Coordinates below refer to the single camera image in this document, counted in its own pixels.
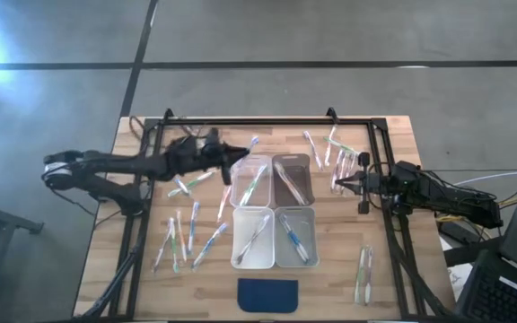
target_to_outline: wooden tabletop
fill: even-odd
[[[395,159],[420,164],[409,117],[385,118],[388,120]],[[255,146],[253,153],[273,156],[278,153],[310,155],[311,148],[302,137],[303,130],[309,130],[319,153],[323,154],[326,143],[322,137],[329,135],[330,126],[229,126],[219,129],[225,142],[238,146],[248,146],[250,139],[257,135],[259,144]],[[172,138],[183,135],[176,127],[165,127],[164,142],[168,143]],[[357,150],[370,152],[365,127],[339,126],[335,139]],[[138,151],[138,145],[138,141],[129,132],[127,119],[122,118],[113,153],[130,155]],[[333,149],[332,161],[336,159],[336,155],[337,149]],[[180,269],[179,274],[173,273],[171,253],[166,251],[161,268],[154,274],[151,271],[152,263],[167,230],[167,219],[174,216],[177,209],[181,210],[182,230],[188,237],[188,221],[193,204],[190,198],[183,195],[168,198],[167,193],[176,188],[175,184],[158,182],[153,192],[153,209],[135,319],[398,319],[399,309],[381,212],[371,208],[369,214],[357,214],[359,197],[331,194],[329,182],[333,166],[331,164],[331,167],[319,171],[311,158],[312,191],[316,198],[311,207],[316,212],[316,241],[320,256],[319,265],[312,268],[274,266],[265,270],[234,269],[231,265],[230,227],[218,239],[196,273],[192,273],[186,266]],[[186,175],[185,182],[200,174]],[[119,183],[132,180],[130,176],[116,174],[109,175],[108,178]],[[214,176],[193,188],[194,197],[201,204],[194,247],[196,255],[217,228],[216,216],[222,193],[220,176]],[[116,205],[103,205],[97,220],[114,211],[117,211]],[[233,208],[227,203],[223,212],[225,221],[232,221],[232,211]],[[433,215],[429,212],[414,212],[409,219],[420,275],[442,303],[451,309],[454,306],[451,283]],[[123,227],[124,218],[118,215],[102,223],[93,233],[74,314],[81,314],[89,309],[113,277]],[[360,248],[366,244],[374,249],[372,303],[370,306],[360,306],[354,303],[355,277]],[[291,314],[242,311],[237,304],[238,278],[298,280],[297,311]],[[406,274],[405,286],[408,302],[414,306]],[[120,310],[125,309],[126,288],[128,284],[124,284]]]

